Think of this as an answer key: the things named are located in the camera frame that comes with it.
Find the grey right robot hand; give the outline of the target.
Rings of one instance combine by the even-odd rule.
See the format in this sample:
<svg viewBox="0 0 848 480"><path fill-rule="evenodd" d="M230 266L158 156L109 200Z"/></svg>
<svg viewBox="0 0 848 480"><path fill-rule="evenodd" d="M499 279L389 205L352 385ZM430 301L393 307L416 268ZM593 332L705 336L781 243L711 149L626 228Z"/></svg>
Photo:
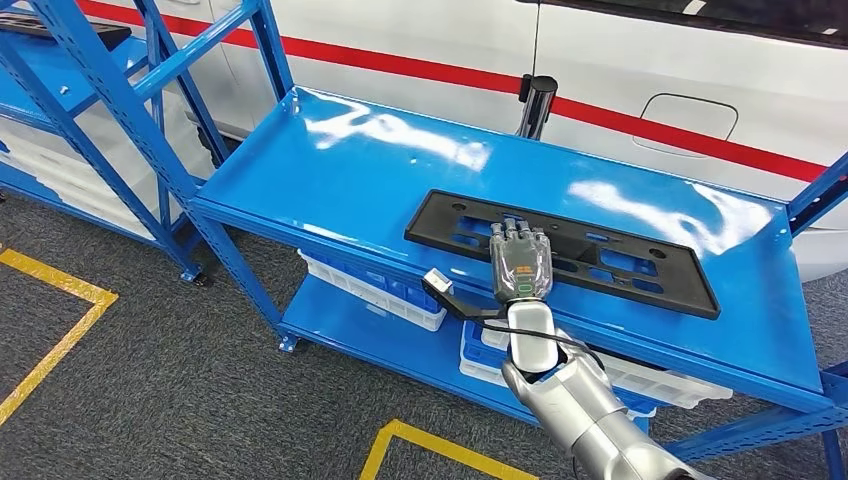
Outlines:
<svg viewBox="0 0 848 480"><path fill-rule="evenodd" d="M544 300L553 287L550 240L541 227L506 218L490 225L493 292L502 304Z"/></svg>

